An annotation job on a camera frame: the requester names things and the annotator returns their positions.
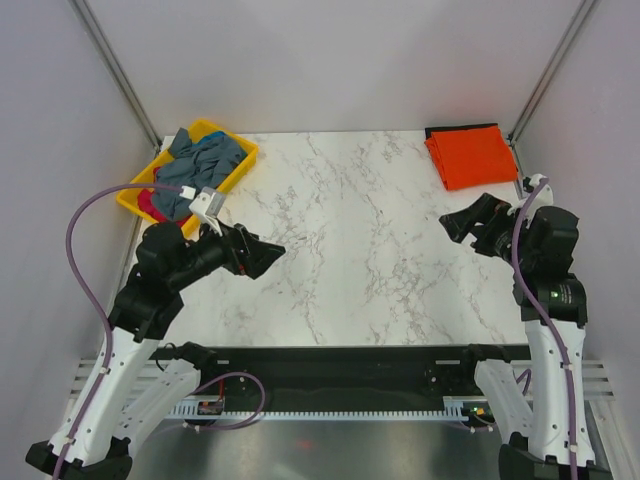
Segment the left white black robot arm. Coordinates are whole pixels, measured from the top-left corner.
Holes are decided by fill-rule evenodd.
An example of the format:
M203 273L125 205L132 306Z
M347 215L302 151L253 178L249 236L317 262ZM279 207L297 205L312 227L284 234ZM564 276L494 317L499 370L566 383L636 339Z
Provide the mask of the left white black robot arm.
M166 370L137 399L131 390L184 306L182 290L224 268L257 279L285 254L243 225L206 228L196 241L174 223L147 228L137 262L107 318L106 338L66 422L33 444L26 461L54 479L124 479L140 447L181 398L219 382L214 354L194 343L176 349Z

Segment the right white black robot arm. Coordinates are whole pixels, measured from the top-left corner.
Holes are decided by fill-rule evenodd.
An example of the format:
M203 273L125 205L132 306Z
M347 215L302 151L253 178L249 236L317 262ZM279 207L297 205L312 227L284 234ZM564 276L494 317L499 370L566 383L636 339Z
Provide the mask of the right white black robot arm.
M474 251L498 257L514 270L513 295L531 355L533 398L528 400L500 347L472 345L458 368L467 392L483 393L502 438L503 479L609 479L598 465L588 432L582 376L586 292L571 273L579 219L540 206L531 219L490 194L439 222L449 238L473 236Z

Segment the orange t shirt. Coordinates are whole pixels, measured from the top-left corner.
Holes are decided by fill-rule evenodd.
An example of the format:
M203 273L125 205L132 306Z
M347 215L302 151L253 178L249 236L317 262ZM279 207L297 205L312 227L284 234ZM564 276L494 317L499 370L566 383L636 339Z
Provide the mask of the orange t shirt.
M499 126L435 133L425 146L447 191L513 182L518 169Z

